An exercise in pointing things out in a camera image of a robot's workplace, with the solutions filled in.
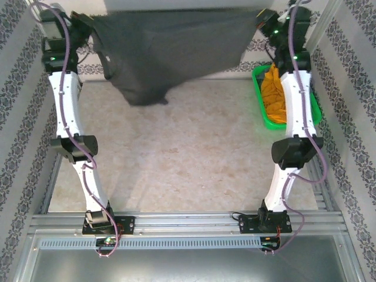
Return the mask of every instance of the green basket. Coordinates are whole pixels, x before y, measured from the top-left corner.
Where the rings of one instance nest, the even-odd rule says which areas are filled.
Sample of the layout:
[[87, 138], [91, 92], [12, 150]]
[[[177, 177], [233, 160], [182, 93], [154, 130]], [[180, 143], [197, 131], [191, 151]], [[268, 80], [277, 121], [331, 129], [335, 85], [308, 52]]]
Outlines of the green basket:
[[[270, 65], [268, 65], [268, 66], [257, 66], [252, 71], [253, 83], [254, 83], [254, 87], [256, 89], [256, 95], [257, 95], [257, 98], [258, 98], [258, 102], [260, 104], [261, 114], [263, 115], [263, 119], [264, 119], [265, 126], [266, 126], [267, 129], [270, 129], [270, 130], [286, 129], [285, 123], [275, 123], [275, 122], [272, 122], [268, 118], [268, 116], [266, 114], [263, 98], [261, 96], [261, 90], [260, 90], [260, 87], [257, 83], [257, 78], [256, 78], [257, 75], [259, 75], [260, 73], [264, 72], [266, 69], [269, 69], [269, 68], [270, 68]], [[317, 125], [321, 121], [323, 116], [321, 115], [320, 108], [318, 107], [318, 104], [317, 104], [316, 99], [313, 96], [312, 92], [311, 92], [311, 111], [312, 111], [313, 122], [314, 122], [315, 125]]]

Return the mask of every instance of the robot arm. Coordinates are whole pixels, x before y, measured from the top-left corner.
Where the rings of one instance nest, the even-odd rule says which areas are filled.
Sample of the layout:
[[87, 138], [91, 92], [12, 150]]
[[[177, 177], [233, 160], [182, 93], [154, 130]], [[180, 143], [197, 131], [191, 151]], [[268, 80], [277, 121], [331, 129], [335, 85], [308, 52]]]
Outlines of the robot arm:
[[[290, 4], [292, 7], [295, 1], [290, 1]], [[273, 63], [278, 67], [284, 91], [287, 128], [285, 139], [274, 142], [271, 148], [275, 169], [270, 190], [256, 217], [239, 216], [241, 233], [258, 233], [260, 231], [275, 233], [277, 229], [281, 233], [292, 232], [285, 201], [301, 168], [317, 153], [313, 142], [320, 149], [323, 146], [323, 138], [316, 136], [312, 119], [310, 54], [304, 48], [311, 11], [303, 7], [297, 7], [294, 10], [296, 16], [293, 34], [290, 34], [288, 30], [290, 9], [281, 17], [276, 11], [269, 9], [264, 9], [257, 15], [257, 28], [268, 38], [269, 44], [276, 49]], [[298, 84], [288, 39], [292, 41], [296, 53], [294, 60], [297, 62], [303, 91]]]
[[[312, 114], [311, 114], [311, 104], [310, 104], [310, 80], [311, 73], [305, 71], [300, 71], [300, 76], [303, 80], [303, 85], [305, 86], [305, 103], [306, 103], [306, 118], [308, 122], [308, 131], [311, 136], [316, 135], [316, 129], [313, 124]], [[287, 112], [287, 128], [286, 128], [286, 138], [294, 138], [298, 141], [300, 138], [307, 137], [304, 131], [303, 125], [303, 105], [301, 95], [298, 89], [298, 83], [296, 76], [293, 73], [286, 72], [281, 77], [281, 84], [284, 91], [285, 101], [286, 101], [286, 112]], [[274, 212], [283, 212], [286, 207], [282, 202], [282, 190], [290, 173], [299, 174], [301, 164], [293, 167], [286, 167], [283, 169], [284, 164], [275, 164], [274, 175], [271, 182], [270, 190], [268, 195], [265, 197], [265, 205], [268, 210]], [[291, 187], [294, 183], [295, 177], [292, 177], [288, 183], [285, 191], [286, 199], [290, 194]]]
[[[51, 145], [72, 163], [80, 178], [86, 199], [87, 212], [85, 220], [87, 225], [91, 229], [108, 229], [113, 226], [113, 223], [102, 207], [106, 207], [111, 216], [113, 216], [113, 213], [107, 195], [100, 184], [98, 171], [96, 169], [86, 169], [84, 175], [83, 168], [92, 167], [93, 164], [87, 155], [71, 141], [66, 128], [69, 128], [69, 133], [74, 141], [84, 148], [93, 160], [98, 153], [98, 143], [95, 136], [85, 135], [80, 121], [78, 97], [82, 82], [77, 74], [78, 56], [76, 53], [77, 48], [82, 47], [89, 39], [92, 32], [91, 18], [75, 12], [72, 12], [71, 17], [68, 18], [59, 5], [53, 8], [65, 20], [69, 29], [70, 52], [67, 70], [64, 75], [63, 94], [61, 94], [60, 84], [66, 52], [65, 34], [57, 17], [50, 10], [43, 10], [40, 13], [40, 18], [46, 37], [42, 42], [42, 62], [49, 75], [58, 117], [56, 139], [51, 140]], [[62, 120], [62, 109], [66, 126]]]

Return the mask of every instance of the dark gray cloth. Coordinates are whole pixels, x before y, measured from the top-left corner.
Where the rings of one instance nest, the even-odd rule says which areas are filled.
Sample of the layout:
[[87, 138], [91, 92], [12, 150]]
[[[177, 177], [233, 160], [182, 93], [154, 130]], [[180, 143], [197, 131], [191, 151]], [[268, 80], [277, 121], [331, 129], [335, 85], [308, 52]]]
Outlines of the dark gray cloth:
[[105, 78], [131, 105], [151, 105], [184, 81], [237, 66], [255, 31], [247, 9], [93, 16]]

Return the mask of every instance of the tiled floor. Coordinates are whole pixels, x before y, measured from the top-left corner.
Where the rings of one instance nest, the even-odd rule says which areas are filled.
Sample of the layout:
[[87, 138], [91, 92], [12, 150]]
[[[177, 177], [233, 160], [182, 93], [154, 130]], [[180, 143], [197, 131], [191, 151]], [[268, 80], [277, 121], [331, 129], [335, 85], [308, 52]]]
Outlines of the tiled floor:
[[[264, 127], [252, 81], [187, 82], [167, 99], [166, 106], [131, 108], [107, 82], [83, 86], [82, 122], [98, 139], [98, 170], [113, 209], [256, 210], [273, 176], [271, 145], [284, 132]], [[317, 209], [312, 187], [299, 181], [289, 203]], [[85, 210], [64, 159], [49, 211]]]

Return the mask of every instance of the orange cloth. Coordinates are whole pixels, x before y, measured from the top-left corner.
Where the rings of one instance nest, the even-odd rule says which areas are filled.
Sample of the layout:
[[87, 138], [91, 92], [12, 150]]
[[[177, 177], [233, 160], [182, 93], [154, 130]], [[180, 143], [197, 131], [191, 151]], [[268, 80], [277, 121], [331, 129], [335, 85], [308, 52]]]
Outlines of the orange cloth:
[[268, 118], [275, 123], [286, 123], [286, 104], [278, 68], [272, 64], [261, 84], [261, 96]]

